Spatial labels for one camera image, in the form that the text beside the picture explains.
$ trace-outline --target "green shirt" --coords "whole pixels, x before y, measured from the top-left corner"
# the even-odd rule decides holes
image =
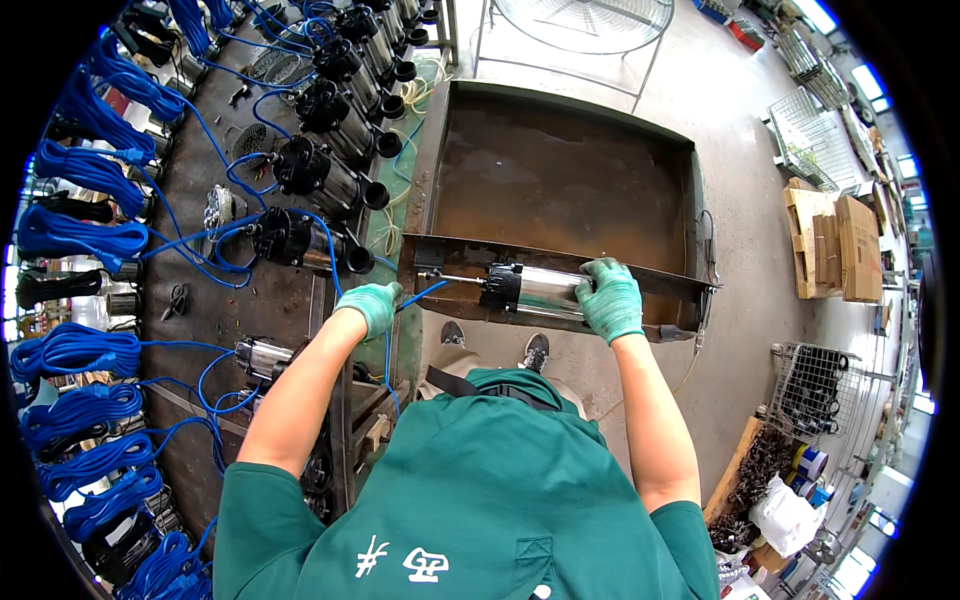
[[[647,514],[596,421],[545,379],[474,369],[562,410],[441,394],[403,412],[356,505],[325,528],[263,465],[224,481],[213,585],[232,598],[719,597],[703,513]]]

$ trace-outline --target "blue crate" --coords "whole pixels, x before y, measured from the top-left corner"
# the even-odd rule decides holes
[[[704,0],[693,0],[693,6],[695,6],[698,11],[702,12],[703,14],[710,17],[717,23],[720,23],[721,25],[726,25],[727,21],[730,19],[725,14],[717,12],[711,7],[704,4]]]

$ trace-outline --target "black strap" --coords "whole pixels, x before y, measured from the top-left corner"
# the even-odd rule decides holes
[[[443,372],[432,365],[427,367],[426,382],[437,386],[453,397],[480,396],[480,390],[463,377]]]
[[[430,366],[426,370],[426,382],[435,385],[444,392],[447,392],[453,397],[463,397],[463,396],[507,396],[511,398],[516,398],[523,403],[527,404],[531,408],[535,408],[539,411],[553,411],[559,412],[560,409],[554,406],[553,404],[548,404],[530,396],[523,390],[520,390],[512,385],[507,385],[501,383],[499,385],[485,388],[483,391],[478,389],[475,385],[464,379],[463,377],[458,377],[456,375],[451,375],[448,372],[443,372],[436,367]]]

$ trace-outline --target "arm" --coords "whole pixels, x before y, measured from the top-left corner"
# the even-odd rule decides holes
[[[300,477],[320,435],[330,392],[357,343],[393,323],[400,286],[367,284],[346,292],[320,332],[263,398],[237,462],[272,465]]]
[[[616,356],[623,388],[627,445],[634,487],[648,512],[677,500],[700,504],[697,455],[684,417],[643,334],[639,287],[613,258],[591,260],[581,271],[593,277],[577,287],[584,317]]]
[[[684,416],[642,334],[611,342],[620,370],[634,487],[647,511],[677,500],[700,505],[700,474]]]

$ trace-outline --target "beige pants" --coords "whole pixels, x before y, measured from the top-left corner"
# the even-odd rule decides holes
[[[476,352],[461,348],[455,344],[441,345],[440,351],[433,357],[430,364],[443,372],[448,372],[458,377],[466,377],[467,373],[473,369],[492,368],[486,364]],[[576,405],[577,412],[580,413],[581,419],[585,420],[587,418],[587,414],[584,412],[584,403],[579,396],[574,394],[573,390],[568,388],[565,383],[556,377],[544,376],[544,379],[549,381],[561,396]],[[422,381],[419,386],[417,386],[417,391],[420,392],[424,400],[429,400],[433,396],[443,392],[443,390],[437,386],[427,383],[426,381]]]

